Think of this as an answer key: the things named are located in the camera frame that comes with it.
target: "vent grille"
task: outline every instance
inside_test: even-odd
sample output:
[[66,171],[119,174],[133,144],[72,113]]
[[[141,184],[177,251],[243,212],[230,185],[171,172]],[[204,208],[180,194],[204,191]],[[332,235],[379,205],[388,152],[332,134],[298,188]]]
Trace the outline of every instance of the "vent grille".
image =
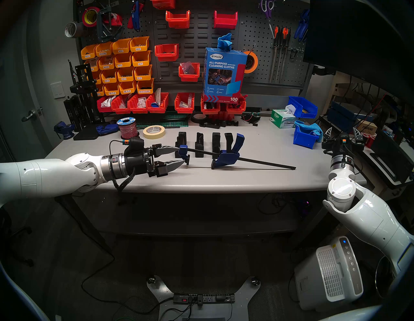
[[326,293],[329,297],[343,294],[341,280],[339,279],[337,265],[332,249],[318,253],[320,271],[325,282]]

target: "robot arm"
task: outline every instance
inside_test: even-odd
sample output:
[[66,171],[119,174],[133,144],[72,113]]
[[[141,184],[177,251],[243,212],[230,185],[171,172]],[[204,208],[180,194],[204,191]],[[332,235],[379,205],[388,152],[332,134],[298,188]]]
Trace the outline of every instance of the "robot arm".
[[[392,263],[394,275],[399,274],[414,256],[414,236],[397,221],[391,209],[380,197],[354,181],[352,148],[363,148],[358,130],[356,142],[342,133],[330,140],[325,133],[323,148],[332,151],[330,182],[323,205],[360,240],[380,249]],[[354,197],[359,200],[352,206]]]
[[166,176],[184,163],[154,161],[154,157],[176,152],[179,148],[152,145],[144,148],[140,138],[125,140],[129,145],[125,153],[108,156],[76,154],[66,161],[36,159],[18,163],[0,164],[0,207],[20,198],[46,198],[70,194],[76,190],[89,192],[99,184],[130,176],[148,173]]

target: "door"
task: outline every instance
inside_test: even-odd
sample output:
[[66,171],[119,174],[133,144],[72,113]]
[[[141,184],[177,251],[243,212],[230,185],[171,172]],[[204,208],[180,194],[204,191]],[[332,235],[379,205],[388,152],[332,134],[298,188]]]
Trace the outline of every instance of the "door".
[[41,123],[41,108],[35,106],[27,82],[26,24],[27,12],[20,16],[0,44],[2,162],[44,158],[52,150]]

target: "cardboard box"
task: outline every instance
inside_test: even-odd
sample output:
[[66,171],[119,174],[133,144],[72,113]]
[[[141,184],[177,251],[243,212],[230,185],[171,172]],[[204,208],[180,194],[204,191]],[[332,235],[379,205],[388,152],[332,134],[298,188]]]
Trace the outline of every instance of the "cardboard box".
[[247,55],[241,51],[206,48],[202,75],[204,101],[237,103],[246,62]]
[[285,109],[273,109],[270,121],[279,128],[295,128],[297,117],[291,113],[287,113]]
[[378,127],[370,121],[363,121],[357,128],[361,133],[374,135]]

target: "black tape roll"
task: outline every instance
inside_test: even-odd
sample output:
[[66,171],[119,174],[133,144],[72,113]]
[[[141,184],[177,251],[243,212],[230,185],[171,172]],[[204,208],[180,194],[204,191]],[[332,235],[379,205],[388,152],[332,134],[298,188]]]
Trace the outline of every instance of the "black tape roll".
[[200,111],[196,111],[191,115],[191,121],[195,124],[199,124],[203,120],[205,120],[207,116]]

